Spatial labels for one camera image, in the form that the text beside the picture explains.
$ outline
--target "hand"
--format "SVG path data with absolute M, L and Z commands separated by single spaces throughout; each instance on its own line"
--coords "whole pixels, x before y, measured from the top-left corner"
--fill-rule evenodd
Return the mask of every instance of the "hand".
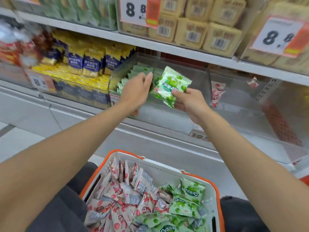
M 211 111 L 199 90 L 187 88 L 183 93 L 173 89 L 172 94 L 177 98 L 175 108 L 188 113 L 190 119 L 198 125 L 202 124 L 205 114 Z
M 130 79 L 122 89 L 120 102 L 129 105 L 132 112 L 139 109 L 146 101 L 153 74 L 139 73 Z

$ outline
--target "shopping basket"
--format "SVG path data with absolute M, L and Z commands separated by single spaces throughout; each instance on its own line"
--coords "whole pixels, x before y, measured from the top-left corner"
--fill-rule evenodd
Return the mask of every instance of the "shopping basket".
M 206 187 L 206 190 L 202 200 L 207 202 L 207 210 L 210 215 L 208 217 L 210 231 L 225 232 L 224 220 L 220 206 L 220 195 L 218 188 L 214 183 L 202 177 L 187 173 L 184 170 L 178 170 L 168 165 L 147 159 L 143 156 L 138 156 L 122 150 L 111 151 L 106 156 L 103 163 L 93 173 L 80 194 L 80 198 L 86 203 L 90 202 L 95 197 L 95 192 L 102 183 L 103 178 L 111 170 L 111 164 L 115 156 L 120 158 L 123 162 L 124 160 L 127 160 L 129 167 L 133 166 L 134 163 L 137 163 L 139 167 L 142 167 L 153 178 L 153 184 L 155 186 L 161 186 L 166 183 L 178 185 L 180 179 L 183 177 L 203 184 Z

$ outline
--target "orange basket handle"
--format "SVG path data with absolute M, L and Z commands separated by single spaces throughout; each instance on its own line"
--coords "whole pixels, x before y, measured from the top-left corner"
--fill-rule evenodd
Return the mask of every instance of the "orange basket handle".
M 92 176 L 90 177 L 90 179 L 88 180 L 88 182 L 86 183 L 85 187 L 83 188 L 82 192 L 80 193 L 79 197 L 81 199 L 83 199 L 83 197 L 85 196 L 87 190 L 89 189 L 91 183 L 93 182 L 93 180 L 96 178 L 96 176 L 98 175 L 98 173 L 101 171 L 101 169 L 103 168 L 103 166 L 105 165 L 105 163 L 107 162 L 108 158 L 114 153 L 114 152 L 122 152 L 122 153 L 126 153 L 130 156 L 134 156 L 140 160 L 143 160 L 145 159 L 144 156 L 138 156 L 138 155 L 135 155 L 131 152 L 127 152 L 127 151 L 123 151 L 123 150 L 113 150 L 111 151 L 106 157 L 105 159 L 103 160 L 102 164 L 95 170 L 95 172 L 92 174 Z
M 186 171 L 184 170 L 181 170 L 182 174 L 184 175 L 188 175 L 188 176 L 191 176 L 191 177 L 194 177 L 194 178 L 197 178 L 197 179 L 200 179 L 202 181 L 205 181 L 209 184 L 211 184 L 215 191 L 216 191 L 216 198 L 217 198 L 217 207 L 218 207 L 218 215 L 219 215 L 219 224 L 220 224 L 220 231 L 221 232 L 225 232 L 225 226 L 224 226 L 224 218 L 223 218 L 223 214 L 222 214 L 222 210 L 221 210 L 221 203 L 220 203 L 220 194 L 219 194 L 219 190 L 217 188 L 217 186 L 212 183 L 211 181 L 205 179 L 205 178 L 202 178 L 200 176 L 197 176 L 197 175 L 194 175 L 194 174 L 190 174 L 190 173 L 187 173 Z

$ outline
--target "tiled floor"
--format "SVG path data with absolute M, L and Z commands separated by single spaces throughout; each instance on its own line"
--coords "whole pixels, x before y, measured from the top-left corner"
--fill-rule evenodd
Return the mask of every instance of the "tiled floor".
M 0 130 L 6 126 L 7 124 L 0 122 Z M 22 129 L 13 128 L 11 131 L 0 137 L 0 163 L 43 139 L 44 137 L 42 136 Z M 89 159 L 89 161 L 98 166 L 103 160 L 103 157 L 97 155 L 92 155 Z

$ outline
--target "person's left hand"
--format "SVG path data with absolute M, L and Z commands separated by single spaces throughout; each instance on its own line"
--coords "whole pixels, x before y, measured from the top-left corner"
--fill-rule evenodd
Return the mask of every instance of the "person's left hand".
M 146 101 L 152 83 L 153 73 L 147 76 L 145 73 L 139 73 L 130 79 L 122 89 L 120 102 L 129 105 L 135 111 Z

